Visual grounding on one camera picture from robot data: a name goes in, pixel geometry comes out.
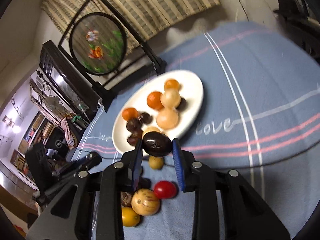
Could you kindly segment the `dark wooden cabinet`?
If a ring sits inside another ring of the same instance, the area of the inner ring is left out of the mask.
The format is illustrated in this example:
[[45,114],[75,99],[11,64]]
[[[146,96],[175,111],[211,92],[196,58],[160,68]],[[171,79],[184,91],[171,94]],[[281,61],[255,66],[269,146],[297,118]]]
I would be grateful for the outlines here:
[[91,122],[98,111],[99,96],[51,40],[42,45],[40,68],[72,110]]

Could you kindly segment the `small yellow green fruit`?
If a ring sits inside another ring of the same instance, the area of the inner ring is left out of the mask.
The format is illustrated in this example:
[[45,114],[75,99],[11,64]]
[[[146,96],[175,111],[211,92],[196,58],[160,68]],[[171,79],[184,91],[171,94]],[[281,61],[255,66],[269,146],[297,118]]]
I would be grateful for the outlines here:
[[149,157],[149,167],[153,170],[161,170],[164,166],[164,158],[161,157]]

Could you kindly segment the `pale round fruit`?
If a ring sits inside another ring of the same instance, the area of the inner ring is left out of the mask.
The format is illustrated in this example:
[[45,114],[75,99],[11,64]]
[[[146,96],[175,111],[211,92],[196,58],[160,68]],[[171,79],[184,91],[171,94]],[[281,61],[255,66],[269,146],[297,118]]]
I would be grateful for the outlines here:
[[175,109],[164,108],[159,111],[156,122],[161,129],[169,130],[178,125],[179,119],[179,114]]
[[164,107],[176,108],[181,102],[181,96],[178,90],[169,88],[161,95],[160,100]]

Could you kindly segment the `dark brown mangosteen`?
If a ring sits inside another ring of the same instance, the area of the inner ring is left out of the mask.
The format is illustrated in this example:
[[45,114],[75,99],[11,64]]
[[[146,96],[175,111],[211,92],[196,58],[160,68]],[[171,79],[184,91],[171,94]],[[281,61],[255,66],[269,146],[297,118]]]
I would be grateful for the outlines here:
[[131,207],[133,194],[128,192],[121,192],[121,205],[123,207]]

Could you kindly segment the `red cherry tomato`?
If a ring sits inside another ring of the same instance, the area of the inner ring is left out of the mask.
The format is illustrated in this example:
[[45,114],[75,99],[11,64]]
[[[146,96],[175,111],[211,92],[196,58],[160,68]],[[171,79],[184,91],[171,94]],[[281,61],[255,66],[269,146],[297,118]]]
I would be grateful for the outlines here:
[[158,199],[174,198],[177,194],[177,187],[170,181],[159,181],[155,184],[153,192]]

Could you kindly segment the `beige checked curtain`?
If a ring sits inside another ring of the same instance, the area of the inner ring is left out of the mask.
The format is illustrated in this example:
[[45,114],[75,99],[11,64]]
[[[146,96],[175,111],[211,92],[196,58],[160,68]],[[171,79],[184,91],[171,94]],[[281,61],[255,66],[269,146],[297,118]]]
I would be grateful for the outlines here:
[[[107,0],[129,22],[144,41],[160,31],[220,4],[219,0]],[[85,0],[44,0],[42,10],[60,33]]]

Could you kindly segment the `white oval plate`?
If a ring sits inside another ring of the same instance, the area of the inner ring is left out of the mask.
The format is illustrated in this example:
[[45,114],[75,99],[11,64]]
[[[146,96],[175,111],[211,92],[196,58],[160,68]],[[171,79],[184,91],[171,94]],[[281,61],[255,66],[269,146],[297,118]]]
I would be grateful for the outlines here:
[[153,127],[170,139],[181,138],[191,128],[202,107],[204,88],[201,79],[189,70],[173,70],[153,78],[137,90],[119,111],[112,129],[112,141],[119,153],[133,149],[127,142],[132,134],[127,118],[135,112],[152,118],[143,124],[144,132]]

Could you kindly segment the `blue striped tablecloth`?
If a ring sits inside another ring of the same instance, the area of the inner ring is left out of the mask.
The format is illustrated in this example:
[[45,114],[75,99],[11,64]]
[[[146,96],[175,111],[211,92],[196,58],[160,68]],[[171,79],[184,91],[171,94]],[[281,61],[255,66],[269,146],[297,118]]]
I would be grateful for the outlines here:
[[295,237],[319,202],[319,64],[253,22],[228,23],[164,53],[201,79],[201,111],[181,146],[237,169]]

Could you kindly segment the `yellow green citrus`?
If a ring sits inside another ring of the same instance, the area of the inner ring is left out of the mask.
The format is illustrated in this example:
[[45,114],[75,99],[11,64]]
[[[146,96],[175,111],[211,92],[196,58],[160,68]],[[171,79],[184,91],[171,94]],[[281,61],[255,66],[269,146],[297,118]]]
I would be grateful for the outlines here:
[[122,207],[122,221],[125,227],[134,227],[140,223],[140,215],[135,213],[131,207]]

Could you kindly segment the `small orange tangerine back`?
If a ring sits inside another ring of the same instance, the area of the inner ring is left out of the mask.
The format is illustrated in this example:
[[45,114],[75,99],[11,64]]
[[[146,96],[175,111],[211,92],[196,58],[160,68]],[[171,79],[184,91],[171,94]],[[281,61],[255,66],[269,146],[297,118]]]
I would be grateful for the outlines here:
[[135,108],[129,107],[122,111],[121,116],[125,121],[130,121],[131,119],[138,118],[140,113]]

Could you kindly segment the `dark purple plum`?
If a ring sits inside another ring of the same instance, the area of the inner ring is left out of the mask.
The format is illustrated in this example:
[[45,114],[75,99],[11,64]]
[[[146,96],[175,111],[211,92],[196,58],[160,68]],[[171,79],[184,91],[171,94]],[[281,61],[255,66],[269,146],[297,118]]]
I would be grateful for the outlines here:
[[172,141],[159,132],[148,132],[143,137],[143,150],[154,157],[165,157],[172,152]]

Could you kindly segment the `orange tangerine front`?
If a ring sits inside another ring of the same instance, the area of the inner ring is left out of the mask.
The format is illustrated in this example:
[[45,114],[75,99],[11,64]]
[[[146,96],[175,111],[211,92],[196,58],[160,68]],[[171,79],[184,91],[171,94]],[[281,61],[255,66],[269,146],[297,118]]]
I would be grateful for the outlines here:
[[168,90],[168,89],[176,89],[176,90],[180,90],[180,83],[175,80],[175,79],[168,79],[165,84],[164,84],[164,90]]

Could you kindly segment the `goldfish round screen ornament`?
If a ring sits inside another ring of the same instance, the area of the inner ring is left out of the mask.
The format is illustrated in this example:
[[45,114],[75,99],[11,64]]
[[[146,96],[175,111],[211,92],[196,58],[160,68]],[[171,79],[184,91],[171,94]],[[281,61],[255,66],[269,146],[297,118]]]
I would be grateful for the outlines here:
[[[135,60],[123,64],[129,49],[127,35],[132,35],[143,51]],[[146,41],[107,0],[85,0],[63,33],[58,45],[68,61],[91,84],[105,109],[117,94],[139,77],[154,71],[163,74],[166,62],[158,57]],[[148,57],[150,64],[142,66],[111,89],[116,77],[140,59]]]

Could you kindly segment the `tan speckled round fruit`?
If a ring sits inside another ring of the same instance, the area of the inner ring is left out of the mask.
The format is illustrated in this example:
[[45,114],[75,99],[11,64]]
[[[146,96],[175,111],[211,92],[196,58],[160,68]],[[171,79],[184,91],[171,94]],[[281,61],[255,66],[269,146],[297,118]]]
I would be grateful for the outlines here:
[[139,189],[131,199],[131,207],[135,213],[141,216],[156,214],[160,208],[160,200],[149,189]]

